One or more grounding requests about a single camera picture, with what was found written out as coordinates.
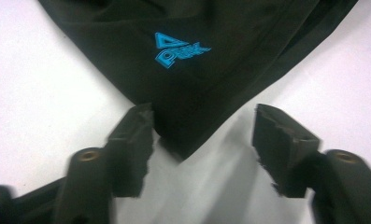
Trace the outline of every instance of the black garment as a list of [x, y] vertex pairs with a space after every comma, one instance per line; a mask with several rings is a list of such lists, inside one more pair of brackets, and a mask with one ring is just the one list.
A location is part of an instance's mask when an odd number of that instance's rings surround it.
[[357, 0], [39, 1], [126, 97], [152, 102], [156, 131], [187, 158]]

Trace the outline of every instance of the white surface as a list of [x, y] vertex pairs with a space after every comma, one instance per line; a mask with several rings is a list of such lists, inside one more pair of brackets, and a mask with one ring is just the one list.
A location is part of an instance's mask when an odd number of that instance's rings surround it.
[[[322, 149], [371, 165], [371, 0], [188, 160], [178, 164], [156, 144], [141, 198], [117, 200], [119, 222], [311, 223], [308, 200], [277, 197], [255, 162], [257, 103], [289, 113]], [[0, 184], [23, 195], [63, 176], [71, 154], [102, 146], [131, 106], [37, 1], [0, 1]]]

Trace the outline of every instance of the embroidered logo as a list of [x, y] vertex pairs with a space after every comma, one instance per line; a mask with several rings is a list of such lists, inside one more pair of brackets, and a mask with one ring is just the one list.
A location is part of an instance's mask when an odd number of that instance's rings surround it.
[[163, 49], [155, 60], [165, 68], [169, 68], [178, 59], [189, 59], [194, 55], [200, 55], [211, 49], [200, 47], [200, 42], [189, 44], [161, 33], [155, 34], [156, 48]]

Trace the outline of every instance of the peak logo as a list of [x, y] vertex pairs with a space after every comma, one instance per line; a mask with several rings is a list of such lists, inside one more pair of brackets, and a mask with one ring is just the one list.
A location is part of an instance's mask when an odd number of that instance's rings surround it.
[[189, 59], [194, 55], [200, 55], [211, 49], [200, 47], [200, 43], [189, 44], [181, 40], [177, 40], [168, 35], [161, 33], [155, 34], [156, 48], [163, 49], [155, 60], [160, 63], [163, 67], [169, 68], [175, 63], [176, 58], [178, 59]]

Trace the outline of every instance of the black plastic part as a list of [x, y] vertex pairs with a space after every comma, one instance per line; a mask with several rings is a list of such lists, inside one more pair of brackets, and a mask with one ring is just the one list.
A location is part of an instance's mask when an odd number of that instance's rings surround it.
[[318, 224], [371, 224], [371, 170], [360, 157], [330, 150], [319, 173], [312, 204]]
[[56, 198], [64, 178], [58, 179], [14, 200], [21, 224], [46, 224], [52, 222]]
[[112, 197], [108, 179], [105, 149], [86, 148], [77, 152], [59, 194], [54, 223], [110, 223]]
[[252, 145], [279, 194], [304, 198], [320, 140], [283, 111], [258, 105]]
[[138, 197], [153, 152], [150, 104], [130, 109], [108, 138], [109, 173], [115, 197]]
[[7, 187], [0, 186], [0, 224], [17, 223], [17, 213]]

